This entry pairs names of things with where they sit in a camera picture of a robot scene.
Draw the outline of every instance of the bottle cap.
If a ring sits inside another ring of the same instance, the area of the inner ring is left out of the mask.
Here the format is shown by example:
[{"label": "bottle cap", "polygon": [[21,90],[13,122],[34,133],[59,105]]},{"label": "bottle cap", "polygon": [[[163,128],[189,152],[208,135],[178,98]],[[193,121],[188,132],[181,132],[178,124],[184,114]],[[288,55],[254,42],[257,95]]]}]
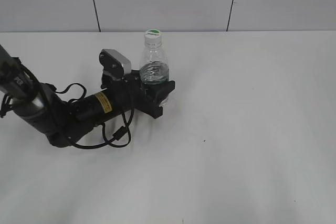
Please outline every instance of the bottle cap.
[{"label": "bottle cap", "polygon": [[161,46],[162,33],[159,30],[151,29],[145,32],[145,45],[146,46]]}]

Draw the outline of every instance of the table surface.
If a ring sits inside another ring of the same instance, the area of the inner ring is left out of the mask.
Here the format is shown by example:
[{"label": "table surface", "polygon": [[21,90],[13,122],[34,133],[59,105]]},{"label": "table surface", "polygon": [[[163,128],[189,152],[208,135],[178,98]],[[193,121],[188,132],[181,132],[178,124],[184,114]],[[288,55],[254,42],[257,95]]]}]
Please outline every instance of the table surface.
[{"label": "table surface", "polygon": [[[176,89],[163,117],[135,114],[124,149],[59,149],[13,113],[0,120],[0,223],[335,223],[336,31],[163,42]],[[8,33],[0,43],[41,82],[92,94],[101,49],[137,69],[143,35]],[[80,143],[101,141],[97,128]]]}]

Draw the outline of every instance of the water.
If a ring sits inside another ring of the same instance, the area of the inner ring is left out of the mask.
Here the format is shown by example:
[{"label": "water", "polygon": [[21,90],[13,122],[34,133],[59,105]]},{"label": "water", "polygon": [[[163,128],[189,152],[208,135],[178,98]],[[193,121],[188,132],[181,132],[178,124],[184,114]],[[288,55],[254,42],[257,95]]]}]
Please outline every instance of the water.
[{"label": "water", "polygon": [[[155,85],[168,81],[169,67],[166,63],[153,61],[140,68],[140,78],[144,88],[146,88],[146,85]],[[165,106],[167,101],[168,97],[160,103],[160,106]]]}]

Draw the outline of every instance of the clear plastic bottle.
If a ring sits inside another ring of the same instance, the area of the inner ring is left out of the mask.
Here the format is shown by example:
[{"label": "clear plastic bottle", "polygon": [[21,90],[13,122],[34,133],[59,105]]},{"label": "clear plastic bottle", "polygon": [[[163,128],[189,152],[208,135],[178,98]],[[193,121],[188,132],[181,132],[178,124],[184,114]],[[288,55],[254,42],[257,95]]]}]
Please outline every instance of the clear plastic bottle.
[{"label": "clear plastic bottle", "polygon": [[[145,49],[140,60],[140,78],[146,85],[160,84],[169,81],[169,66],[166,53],[162,49],[162,33],[152,29],[145,32]],[[164,106],[168,97],[160,106]]]}]

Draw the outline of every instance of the white wall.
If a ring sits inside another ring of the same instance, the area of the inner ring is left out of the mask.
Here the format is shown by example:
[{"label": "white wall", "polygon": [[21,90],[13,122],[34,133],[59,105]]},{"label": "white wall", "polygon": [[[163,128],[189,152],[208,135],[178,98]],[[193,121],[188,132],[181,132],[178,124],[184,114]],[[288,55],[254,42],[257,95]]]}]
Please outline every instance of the white wall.
[{"label": "white wall", "polygon": [[336,0],[235,0],[229,30],[336,29]]},{"label": "white wall", "polygon": [[0,31],[98,31],[92,0],[0,0]]},{"label": "white wall", "polygon": [[[232,1],[96,0],[96,6],[102,31],[225,31],[228,20],[232,31],[336,29],[336,0],[234,0],[233,7]],[[98,30],[92,0],[0,0],[0,31]]]},{"label": "white wall", "polygon": [[102,31],[225,31],[232,0],[96,0]]}]

